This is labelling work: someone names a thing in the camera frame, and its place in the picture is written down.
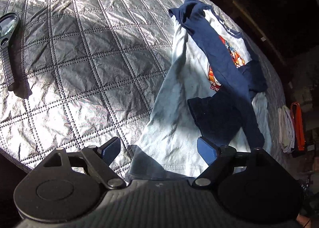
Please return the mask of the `person's hand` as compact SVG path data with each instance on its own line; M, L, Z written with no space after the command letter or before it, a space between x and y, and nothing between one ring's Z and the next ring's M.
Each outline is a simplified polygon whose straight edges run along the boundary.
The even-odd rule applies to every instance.
M301 225L302 228L311 228L311 219L299 214L296 218L297 222Z

